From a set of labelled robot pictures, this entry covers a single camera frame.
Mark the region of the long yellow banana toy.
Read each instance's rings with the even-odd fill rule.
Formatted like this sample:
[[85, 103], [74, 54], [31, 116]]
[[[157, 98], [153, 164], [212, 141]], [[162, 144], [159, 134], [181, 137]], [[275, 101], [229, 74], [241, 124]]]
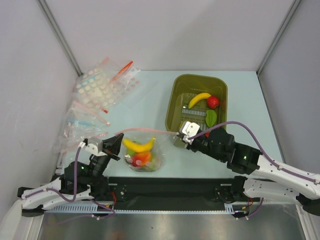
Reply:
[[155, 140], [156, 138], [152, 137], [147, 143], [139, 144], [125, 138], [122, 140], [122, 143], [127, 149], [131, 149], [136, 153], [143, 153], [143, 152], [148, 152], [153, 148]]

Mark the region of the red mango toy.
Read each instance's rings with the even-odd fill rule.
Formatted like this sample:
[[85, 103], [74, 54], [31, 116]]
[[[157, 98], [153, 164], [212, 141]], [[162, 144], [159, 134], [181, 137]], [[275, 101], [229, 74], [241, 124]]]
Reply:
[[132, 159], [131, 165], [133, 167], [143, 167], [147, 163], [152, 161], [153, 155], [152, 155], [152, 153], [150, 151], [140, 152], [140, 153], [134, 154], [131, 157], [131, 159]]

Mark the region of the clear zip top bag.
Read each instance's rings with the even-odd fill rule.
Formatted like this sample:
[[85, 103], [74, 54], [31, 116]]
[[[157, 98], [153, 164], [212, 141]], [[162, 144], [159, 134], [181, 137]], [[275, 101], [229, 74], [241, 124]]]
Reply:
[[123, 134], [121, 151], [126, 165], [135, 172], [152, 173], [158, 171], [165, 162], [168, 147], [177, 133], [152, 128], [127, 128], [115, 133]]

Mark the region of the olive green plastic bin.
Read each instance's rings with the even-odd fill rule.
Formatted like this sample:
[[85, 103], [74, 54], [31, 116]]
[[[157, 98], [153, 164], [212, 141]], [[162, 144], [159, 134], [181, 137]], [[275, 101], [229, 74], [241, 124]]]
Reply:
[[202, 131], [227, 121], [227, 84], [211, 76], [183, 74], [172, 87], [165, 127], [177, 132], [186, 121], [197, 123]]

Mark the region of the green apple toy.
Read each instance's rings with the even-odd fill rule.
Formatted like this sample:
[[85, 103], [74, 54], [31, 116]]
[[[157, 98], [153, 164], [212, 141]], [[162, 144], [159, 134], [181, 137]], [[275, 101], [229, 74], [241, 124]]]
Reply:
[[132, 149], [127, 148], [126, 149], [126, 155], [133, 157], [136, 154], [136, 152]]

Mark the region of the green cabbage toy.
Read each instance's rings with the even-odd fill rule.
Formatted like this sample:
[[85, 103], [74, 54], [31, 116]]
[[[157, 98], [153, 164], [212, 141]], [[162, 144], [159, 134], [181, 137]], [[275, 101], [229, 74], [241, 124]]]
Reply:
[[153, 155], [152, 160], [148, 161], [143, 167], [144, 172], [155, 172], [163, 165], [163, 158], [158, 155]]

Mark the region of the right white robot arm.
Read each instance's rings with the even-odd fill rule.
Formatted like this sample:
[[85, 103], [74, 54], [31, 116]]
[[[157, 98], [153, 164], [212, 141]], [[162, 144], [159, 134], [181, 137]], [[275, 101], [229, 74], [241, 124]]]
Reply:
[[188, 122], [178, 132], [185, 148], [225, 163], [232, 172], [245, 175], [230, 188], [231, 196], [292, 202], [312, 215], [320, 214], [320, 175], [270, 158], [261, 146], [254, 148], [235, 141], [224, 128], [202, 131]]

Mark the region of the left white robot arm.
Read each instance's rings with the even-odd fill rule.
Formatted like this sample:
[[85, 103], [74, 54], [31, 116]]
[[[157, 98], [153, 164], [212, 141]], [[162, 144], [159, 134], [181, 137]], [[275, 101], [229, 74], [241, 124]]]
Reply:
[[85, 138], [77, 147], [74, 161], [63, 174], [38, 188], [20, 187], [17, 196], [22, 201], [22, 216], [41, 216], [55, 207], [82, 200], [92, 203], [112, 200], [115, 203], [116, 194], [103, 173], [111, 160], [120, 160], [123, 138], [123, 133], [105, 140]]

